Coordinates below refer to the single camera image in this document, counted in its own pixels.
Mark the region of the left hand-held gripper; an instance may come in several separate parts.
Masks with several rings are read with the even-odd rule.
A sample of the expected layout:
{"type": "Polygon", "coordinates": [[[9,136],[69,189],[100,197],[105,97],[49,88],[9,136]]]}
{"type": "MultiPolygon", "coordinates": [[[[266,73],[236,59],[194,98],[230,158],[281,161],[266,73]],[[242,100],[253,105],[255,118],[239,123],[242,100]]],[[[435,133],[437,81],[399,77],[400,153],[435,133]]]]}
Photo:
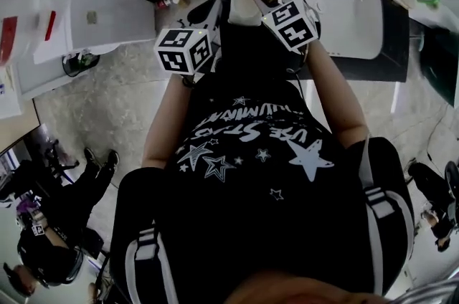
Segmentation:
{"type": "Polygon", "coordinates": [[[189,12],[190,25],[177,22],[158,32],[154,52],[164,71],[178,75],[211,71],[220,48],[221,10],[222,0],[206,0],[189,12]]]}

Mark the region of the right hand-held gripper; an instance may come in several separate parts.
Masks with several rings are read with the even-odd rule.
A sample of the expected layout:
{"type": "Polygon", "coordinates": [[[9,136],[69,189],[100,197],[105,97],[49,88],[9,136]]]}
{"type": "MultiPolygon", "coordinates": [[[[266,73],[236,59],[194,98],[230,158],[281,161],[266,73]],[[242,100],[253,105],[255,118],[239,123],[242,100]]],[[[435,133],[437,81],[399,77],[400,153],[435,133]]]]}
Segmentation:
{"type": "Polygon", "coordinates": [[[290,52],[300,52],[319,39],[319,21],[305,0],[288,1],[276,7],[276,0],[254,0],[262,16],[261,22],[290,52]]]}

